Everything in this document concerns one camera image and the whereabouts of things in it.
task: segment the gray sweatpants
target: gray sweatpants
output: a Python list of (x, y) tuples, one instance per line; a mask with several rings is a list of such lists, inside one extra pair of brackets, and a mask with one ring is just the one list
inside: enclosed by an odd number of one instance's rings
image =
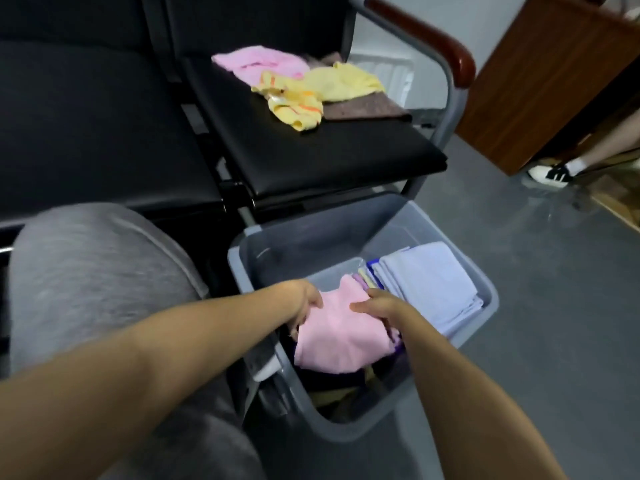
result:
[[(12, 372), (207, 294), (187, 254), (139, 214), (110, 203), (44, 212), (23, 229), (11, 256)], [(264, 473), (220, 376), (101, 478), (260, 479)]]

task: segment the concrete floor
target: concrete floor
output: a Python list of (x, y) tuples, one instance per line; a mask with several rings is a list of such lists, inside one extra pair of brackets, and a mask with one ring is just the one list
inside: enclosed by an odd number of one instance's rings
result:
[[(490, 277), (500, 310), (462, 348), (523, 407), (566, 473), (640, 474), (640, 235), (572, 191), (505, 177), (455, 138), (417, 202)], [(270, 478), (439, 479), (416, 393), (363, 439), (250, 428)]]

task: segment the black seat backrest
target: black seat backrest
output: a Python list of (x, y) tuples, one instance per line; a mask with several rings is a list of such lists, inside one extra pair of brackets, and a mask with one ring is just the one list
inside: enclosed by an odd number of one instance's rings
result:
[(250, 45), (322, 57), (340, 51), (348, 0), (165, 0), (176, 55)]
[(0, 39), (148, 47), (140, 0), (0, 0)]

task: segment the plastic bin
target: plastic bin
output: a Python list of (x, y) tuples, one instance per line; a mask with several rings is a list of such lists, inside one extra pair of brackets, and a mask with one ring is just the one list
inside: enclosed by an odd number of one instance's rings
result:
[[(242, 293), (277, 282), (308, 278), (322, 291), (335, 289), (345, 273), (364, 262), (406, 246), (444, 241), (468, 272), (484, 300), (484, 307), (451, 338), (460, 347), (498, 309), (498, 294), (484, 273), (436, 227), (412, 201), (382, 193), (302, 216), (252, 226), (236, 238), (228, 262)], [(330, 420), (313, 406), (277, 333), (245, 356), (258, 381), (270, 379), (268, 389), (280, 397), (279, 410), (297, 413), (319, 436), (334, 442), (357, 439), (394, 409), (413, 386), (405, 352), (396, 354), (381, 372), (377, 391), (362, 388), (345, 409), (348, 419)]]

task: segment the black and white sneaker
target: black and white sneaker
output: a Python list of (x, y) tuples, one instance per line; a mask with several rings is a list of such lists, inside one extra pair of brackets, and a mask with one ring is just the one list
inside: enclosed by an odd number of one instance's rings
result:
[(564, 165), (547, 166), (536, 165), (527, 171), (536, 182), (561, 189), (573, 180), (569, 170)]

